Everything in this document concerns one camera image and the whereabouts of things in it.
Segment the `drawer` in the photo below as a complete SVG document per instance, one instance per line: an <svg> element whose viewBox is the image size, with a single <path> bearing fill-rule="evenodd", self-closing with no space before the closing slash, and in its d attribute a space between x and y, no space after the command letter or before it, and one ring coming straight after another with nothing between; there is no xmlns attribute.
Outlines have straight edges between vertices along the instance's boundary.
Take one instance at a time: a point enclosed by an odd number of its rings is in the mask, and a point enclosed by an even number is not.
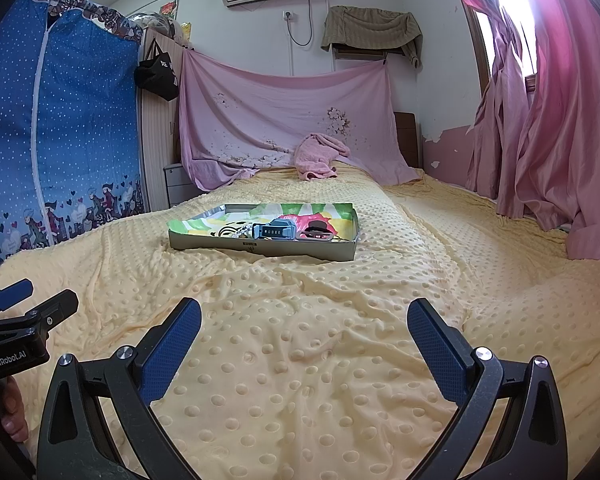
<svg viewBox="0 0 600 480"><path fill-rule="evenodd" d="M164 175L167 179L167 186L184 186L191 184L191 179L182 166L165 168Z"/></svg>
<svg viewBox="0 0 600 480"><path fill-rule="evenodd" d="M197 196L204 194L194 184L185 184L184 186L169 186L167 187L169 194L169 204L171 206L186 202Z"/></svg>

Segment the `colorful tray liner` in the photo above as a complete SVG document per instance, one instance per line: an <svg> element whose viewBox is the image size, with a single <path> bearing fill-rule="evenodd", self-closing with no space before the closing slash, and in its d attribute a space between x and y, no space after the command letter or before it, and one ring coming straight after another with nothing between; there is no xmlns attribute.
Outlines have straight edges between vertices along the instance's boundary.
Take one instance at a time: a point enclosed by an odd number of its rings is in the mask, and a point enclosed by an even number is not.
<svg viewBox="0 0 600 480"><path fill-rule="evenodd" d="M322 221L333 233L333 241L350 242L356 237L353 222L353 204L259 204L245 212L220 211L207 218L171 220L171 231L202 236L252 238L254 224L268 224L275 219L288 219L296 224L298 232L305 231L310 222Z"/></svg>

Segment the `black bag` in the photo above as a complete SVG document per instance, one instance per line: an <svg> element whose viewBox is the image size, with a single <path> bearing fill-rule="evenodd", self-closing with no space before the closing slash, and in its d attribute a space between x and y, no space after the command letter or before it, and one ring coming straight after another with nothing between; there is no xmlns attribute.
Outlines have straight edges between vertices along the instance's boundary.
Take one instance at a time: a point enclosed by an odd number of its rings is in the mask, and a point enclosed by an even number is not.
<svg viewBox="0 0 600 480"><path fill-rule="evenodd" d="M136 67L134 80L139 88L159 95L165 101L172 101L180 94L171 56L160 49L155 39L149 46L148 59L141 61Z"/></svg>

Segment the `finger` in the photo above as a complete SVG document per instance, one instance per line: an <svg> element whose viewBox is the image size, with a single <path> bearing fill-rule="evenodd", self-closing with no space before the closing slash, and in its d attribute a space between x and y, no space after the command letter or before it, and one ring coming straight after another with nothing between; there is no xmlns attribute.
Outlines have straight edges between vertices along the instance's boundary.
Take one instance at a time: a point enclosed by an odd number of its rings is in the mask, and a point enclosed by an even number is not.
<svg viewBox="0 0 600 480"><path fill-rule="evenodd" d="M14 442L17 442L19 444L23 443L24 441L26 441L29 438L29 428L22 428L19 432L17 432L16 434L11 435L11 439Z"/></svg>
<svg viewBox="0 0 600 480"><path fill-rule="evenodd" d="M2 418L2 427L4 428L4 431L10 435L13 435L23 428L26 428L27 421L24 418L24 412L19 411L14 415L5 415Z"/></svg>
<svg viewBox="0 0 600 480"><path fill-rule="evenodd" d="M7 378L7 385L2 393L2 404L11 415L22 405L22 394L20 393L18 383L16 383L13 377Z"/></svg>

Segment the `sunlight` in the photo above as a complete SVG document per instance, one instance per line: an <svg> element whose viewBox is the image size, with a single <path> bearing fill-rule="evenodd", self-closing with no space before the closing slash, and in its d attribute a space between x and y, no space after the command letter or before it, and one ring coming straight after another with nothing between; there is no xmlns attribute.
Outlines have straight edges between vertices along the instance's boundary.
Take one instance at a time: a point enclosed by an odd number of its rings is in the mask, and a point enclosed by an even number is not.
<svg viewBox="0 0 600 480"><path fill-rule="evenodd" d="M500 5L509 13L514 24L518 28L522 40L522 72L523 75L532 75L537 71L536 54L536 24L529 0L500 0ZM495 52L493 49L493 36L489 20L483 14L478 14L480 27L487 47L490 63L493 65Z"/></svg>

